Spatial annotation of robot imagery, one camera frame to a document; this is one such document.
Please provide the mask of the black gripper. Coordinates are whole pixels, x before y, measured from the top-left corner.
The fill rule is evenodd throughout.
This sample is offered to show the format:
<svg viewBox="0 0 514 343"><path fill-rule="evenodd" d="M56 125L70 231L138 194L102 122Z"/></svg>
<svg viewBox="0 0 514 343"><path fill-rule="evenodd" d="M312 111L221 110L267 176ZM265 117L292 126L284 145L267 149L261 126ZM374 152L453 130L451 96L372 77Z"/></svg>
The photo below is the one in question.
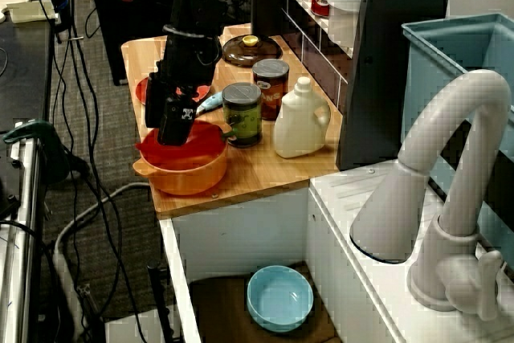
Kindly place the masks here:
<svg viewBox="0 0 514 343"><path fill-rule="evenodd" d="M182 146L186 143L196 118L197 103L185 98L168 97L177 90L194 98L200 86L209 86L220 60L218 36L201 35L164 27L165 50L156 62L157 73L151 72L145 95L145 125L159 128L157 142Z"/></svg>

